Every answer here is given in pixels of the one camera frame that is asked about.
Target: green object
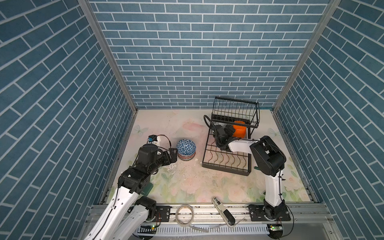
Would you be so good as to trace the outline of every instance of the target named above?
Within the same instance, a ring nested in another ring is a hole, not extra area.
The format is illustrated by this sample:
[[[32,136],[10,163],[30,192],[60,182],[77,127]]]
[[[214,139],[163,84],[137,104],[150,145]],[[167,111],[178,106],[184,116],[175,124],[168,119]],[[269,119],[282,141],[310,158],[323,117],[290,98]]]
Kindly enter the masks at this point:
[[[152,190],[153,188],[153,184],[152,183],[148,183],[145,188],[141,191],[141,194],[144,195],[144,196],[148,196],[149,192]]]

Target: box cutter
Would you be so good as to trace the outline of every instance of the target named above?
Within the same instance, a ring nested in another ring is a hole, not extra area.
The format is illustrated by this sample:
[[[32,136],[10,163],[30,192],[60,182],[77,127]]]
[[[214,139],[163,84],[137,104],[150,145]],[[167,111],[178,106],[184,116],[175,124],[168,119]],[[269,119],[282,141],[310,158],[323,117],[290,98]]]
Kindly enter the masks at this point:
[[[212,198],[212,203],[216,207],[217,211],[220,213],[221,217],[224,219],[228,227],[235,226],[235,218],[232,214],[225,208],[225,206],[217,199],[217,197]]]

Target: robotic arm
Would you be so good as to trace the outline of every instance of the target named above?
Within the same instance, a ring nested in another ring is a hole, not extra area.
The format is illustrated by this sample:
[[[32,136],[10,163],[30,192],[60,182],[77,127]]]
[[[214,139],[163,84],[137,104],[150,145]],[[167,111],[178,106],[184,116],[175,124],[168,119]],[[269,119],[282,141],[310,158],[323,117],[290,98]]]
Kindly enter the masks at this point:
[[[286,158],[275,142],[268,136],[258,140],[232,137],[235,132],[232,125],[214,125],[206,115],[204,121],[213,131],[216,146],[222,151],[245,152],[254,156],[258,168],[265,175],[265,217],[270,220],[281,217],[287,211],[281,195],[281,175]]]
[[[140,147],[137,161],[119,177],[116,194],[85,240],[128,239],[142,222],[153,219],[156,201],[148,197],[137,198],[159,167],[176,161],[175,148],[170,148],[168,153],[152,143]],[[121,222],[135,201],[131,214]]]

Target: wire rack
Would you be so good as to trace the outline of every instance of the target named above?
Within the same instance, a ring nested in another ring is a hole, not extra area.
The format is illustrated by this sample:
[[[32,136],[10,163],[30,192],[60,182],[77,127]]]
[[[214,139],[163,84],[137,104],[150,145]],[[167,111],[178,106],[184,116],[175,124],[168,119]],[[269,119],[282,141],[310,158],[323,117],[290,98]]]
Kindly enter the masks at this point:
[[[258,102],[240,99],[215,97],[212,109],[212,121],[233,124],[234,121],[243,121],[245,124],[236,124],[252,128],[252,132],[259,126],[260,108]]]
[[[251,135],[247,128],[246,138]],[[222,151],[216,146],[212,130],[209,130],[202,166],[214,170],[248,176],[251,173],[251,155],[245,152]]]

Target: stack of bowls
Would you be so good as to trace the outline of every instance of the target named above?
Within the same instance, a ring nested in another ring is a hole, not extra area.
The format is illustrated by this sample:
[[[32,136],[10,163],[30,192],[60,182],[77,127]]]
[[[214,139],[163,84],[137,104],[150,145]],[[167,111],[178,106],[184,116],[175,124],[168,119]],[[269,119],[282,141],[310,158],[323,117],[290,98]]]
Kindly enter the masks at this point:
[[[177,143],[177,156],[184,161],[191,160],[196,155],[196,145],[188,139],[180,140]]]

